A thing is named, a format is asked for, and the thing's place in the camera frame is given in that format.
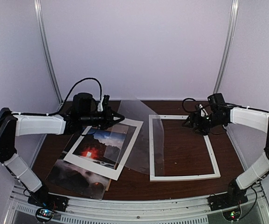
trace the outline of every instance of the white picture frame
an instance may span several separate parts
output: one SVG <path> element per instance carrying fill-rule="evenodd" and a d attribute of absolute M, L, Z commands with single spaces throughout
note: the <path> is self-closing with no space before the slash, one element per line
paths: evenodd
<path fill-rule="evenodd" d="M 136 129 L 133 133 L 133 136 L 132 136 L 132 138 L 131 138 L 131 140 L 130 140 L 130 142 L 125 150 L 125 153 L 124 153 L 120 163 L 117 166 L 117 169 L 105 167 L 105 166 L 102 166 L 100 164 L 94 163 L 92 161 L 80 158 L 77 155 L 74 155 L 73 152 L 76 150 L 77 146 L 81 143 L 84 136 L 80 136 L 78 138 L 78 140 L 74 143 L 73 147 L 69 150 L 67 155 L 64 157 L 64 160 L 67 162 L 70 162 L 78 167 L 81 167 L 83 169 L 87 169 L 93 173 L 108 177 L 108 178 L 113 179 L 113 180 L 118 180 L 118 178 L 123 170 L 123 167 L 128 159 L 128 156 L 132 150 L 132 147 L 133 147 L 133 145 L 138 137 L 138 133 L 143 125 L 143 121 L 125 119 L 125 120 L 119 122 L 119 124 L 134 126 Z M 83 131 L 82 135 L 85 135 L 86 133 L 88 133 L 88 131 L 91 128 L 92 128 L 92 126 L 86 127 L 85 130 Z"/>
<path fill-rule="evenodd" d="M 210 160 L 213 167 L 213 174 L 204 175 L 186 175 L 186 176 L 156 176 L 155 175 L 155 163 L 154 163 L 154 136 L 153 136 L 153 119 L 172 119 L 172 120 L 185 120 L 188 116 L 186 115 L 149 115 L 149 139 L 150 139 L 150 181 L 195 181 L 195 180 L 206 180 L 220 178 L 221 174 L 218 168 L 216 157 L 207 135 L 204 136 L 206 147 L 210 156 Z"/>

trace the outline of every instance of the wooden table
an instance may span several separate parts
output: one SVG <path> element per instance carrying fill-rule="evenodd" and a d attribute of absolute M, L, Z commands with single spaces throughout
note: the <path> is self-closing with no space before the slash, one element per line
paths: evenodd
<path fill-rule="evenodd" d="M 158 114 L 187 115 L 181 101 L 144 101 Z M 187 102 L 188 109 L 194 110 L 197 102 Z M 119 102 L 110 105 L 117 111 Z M 181 120 L 163 120 L 165 143 L 165 175 L 197 175 L 213 173 L 211 161 L 203 137 L 183 128 Z M 223 132 L 215 128 L 212 132 Z M 46 181 L 50 170 L 68 143 L 69 136 L 48 135 L 38 154 L 33 171 L 47 184 L 50 192 L 68 196 L 79 196 Z M 211 180 L 182 182 L 150 182 L 149 175 L 124 168 L 118 181 L 112 181 L 106 200 L 157 200 L 209 195 L 224 192 L 228 183 L 243 172 L 239 158 L 226 134 L 209 134 L 221 177 Z"/>

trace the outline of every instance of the white wall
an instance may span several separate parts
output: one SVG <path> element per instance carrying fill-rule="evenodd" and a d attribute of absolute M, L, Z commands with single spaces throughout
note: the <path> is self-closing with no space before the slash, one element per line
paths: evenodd
<path fill-rule="evenodd" d="M 269 110 L 269 1 L 240 1 L 233 46 L 221 85 L 227 102 Z M 250 166 L 262 154 L 266 135 L 231 125 Z M 262 181 L 269 201 L 269 176 Z"/>
<path fill-rule="evenodd" d="M 48 76 L 33 0 L 0 0 L 0 109 L 53 112 L 57 100 Z M 19 154 L 30 164 L 40 139 L 16 140 Z M 10 174 L 0 165 L 0 221 L 13 188 Z"/>
<path fill-rule="evenodd" d="M 72 84 L 89 76 L 100 79 L 112 99 L 207 98 L 217 79 L 231 4 L 43 0 L 48 45 L 63 97 Z M 98 96 L 96 84 L 82 84 L 79 91 Z"/>

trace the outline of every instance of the robotic arm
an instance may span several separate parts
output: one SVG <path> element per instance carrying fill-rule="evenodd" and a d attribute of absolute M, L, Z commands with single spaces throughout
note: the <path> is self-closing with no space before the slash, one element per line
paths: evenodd
<path fill-rule="evenodd" d="M 212 113 L 204 116 L 201 113 L 203 107 L 197 105 L 197 110 L 192 112 L 183 123 L 184 127 L 193 128 L 198 134 L 207 135 L 212 127 L 227 126 L 229 123 L 233 123 L 245 125 L 267 134 L 266 147 L 259 159 L 230 182 L 226 194 L 209 197 L 211 210 L 219 210 L 235 206 L 239 202 L 246 202 L 246 190 L 269 173 L 269 112 L 227 104 L 221 93 L 209 96 L 208 101 Z"/>
<path fill-rule="evenodd" d="M 14 146 L 15 137 L 26 134 L 74 134 L 85 126 L 107 129 L 120 121 L 124 116 L 108 106 L 109 96 L 105 95 L 97 105 L 89 93 L 74 96 L 72 106 L 64 114 L 16 113 L 3 108 L 0 111 L 0 162 L 21 182 L 31 197 L 29 203 L 48 208 L 51 203 L 57 210 L 65 211 L 67 198 L 48 193 L 48 188 L 17 154 Z"/>

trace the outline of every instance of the vertical metal post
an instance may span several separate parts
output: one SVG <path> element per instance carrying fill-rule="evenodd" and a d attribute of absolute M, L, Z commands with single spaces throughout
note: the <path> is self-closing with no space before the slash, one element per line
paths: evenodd
<path fill-rule="evenodd" d="M 235 28 L 236 28 L 236 22 L 237 22 L 237 16 L 238 16 L 238 5 L 239 5 L 239 0 L 232 1 L 232 11 L 229 18 L 229 24 L 228 24 L 228 35 L 227 35 L 226 44 L 223 51 L 221 65 L 218 72 L 218 77 L 217 77 L 215 88 L 214 88 L 214 93 L 217 93 L 219 91 L 222 78 L 224 75 L 224 71 L 226 69 L 226 65 L 228 62 L 229 51 L 232 45 Z"/>
<path fill-rule="evenodd" d="M 40 34 L 41 34 L 41 40 L 42 40 L 42 44 L 43 44 L 44 56 L 45 56 L 45 61 L 46 61 L 46 65 L 48 68 L 48 73 L 50 75 L 51 82 L 52 82 L 56 97 L 58 99 L 58 102 L 59 102 L 59 104 L 61 104 L 63 102 L 63 99 L 62 99 L 62 96 L 60 93 L 58 82 L 57 82 L 56 77 L 55 77 L 55 71 L 54 71 L 54 67 L 53 67 L 52 62 L 51 62 L 51 57 L 50 57 L 50 53 L 49 53 L 49 49 L 48 49 L 48 43 L 47 43 L 45 27 L 44 27 L 44 22 L 43 22 L 43 16 L 42 16 L 41 0 L 34 0 L 34 5 L 35 5 L 37 21 L 39 24 L 39 30 L 40 30 Z"/>

